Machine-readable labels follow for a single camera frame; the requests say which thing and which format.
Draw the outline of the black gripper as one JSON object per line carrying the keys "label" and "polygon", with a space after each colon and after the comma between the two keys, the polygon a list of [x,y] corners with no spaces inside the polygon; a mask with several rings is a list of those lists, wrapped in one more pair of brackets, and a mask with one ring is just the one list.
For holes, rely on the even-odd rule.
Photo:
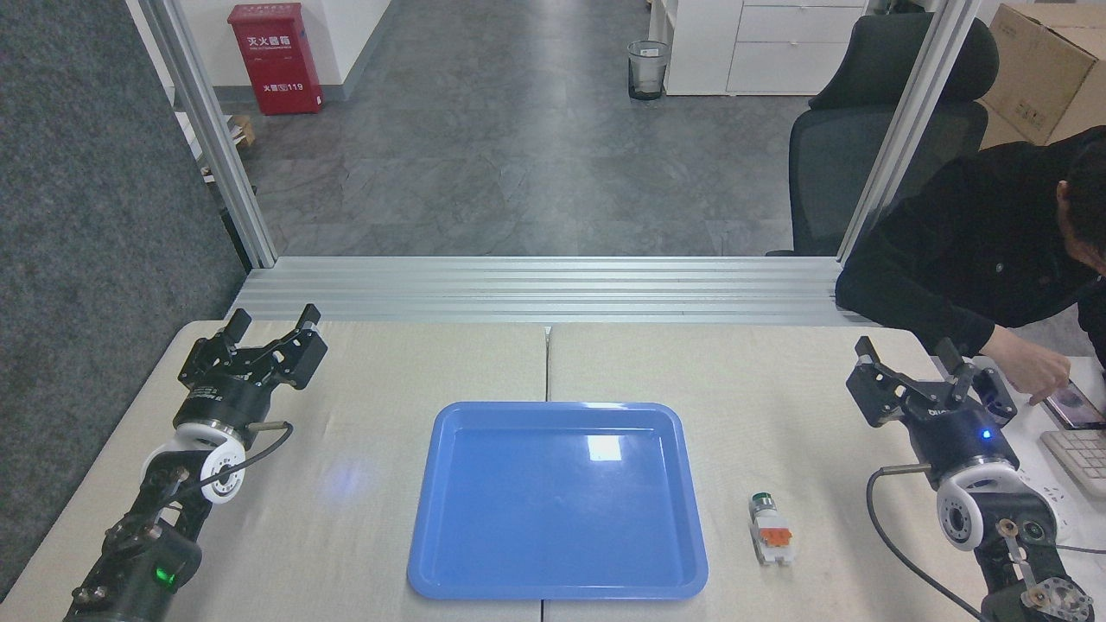
{"label": "black gripper", "polygon": [[209,339],[198,339],[182,363],[178,379],[191,388],[176,414],[176,426],[185,422],[217,422],[226,428],[244,429],[263,422],[271,406],[273,387],[286,384],[307,387],[328,346],[317,331],[321,312],[305,305],[296,326],[265,346],[238,349],[251,323],[244,308]]}
{"label": "black gripper", "polygon": [[869,336],[855,344],[857,362],[846,381],[862,416],[872,428],[902,417],[907,421],[910,445],[920,463],[930,469],[928,480],[945,480],[975,464],[1004,462],[1019,468],[1016,453],[1008,444],[1002,426],[1018,415],[1016,406],[1000,372],[992,366],[978,366],[954,348],[951,339],[942,338],[936,355],[950,385],[949,405],[964,404],[969,390],[984,407],[943,410],[925,416],[935,405],[935,397],[924,392],[920,383],[881,364]]}

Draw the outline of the person's hand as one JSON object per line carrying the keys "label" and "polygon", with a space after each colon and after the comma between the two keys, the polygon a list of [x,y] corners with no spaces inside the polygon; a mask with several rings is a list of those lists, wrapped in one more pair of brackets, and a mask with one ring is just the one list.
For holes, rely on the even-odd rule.
{"label": "person's hand", "polygon": [[1048,398],[1067,386],[1071,374],[1068,357],[1039,346],[1006,326],[993,326],[990,339],[981,348],[983,357],[992,359],[1006,375],[1011,386],[1026,394],[1031,405]]}

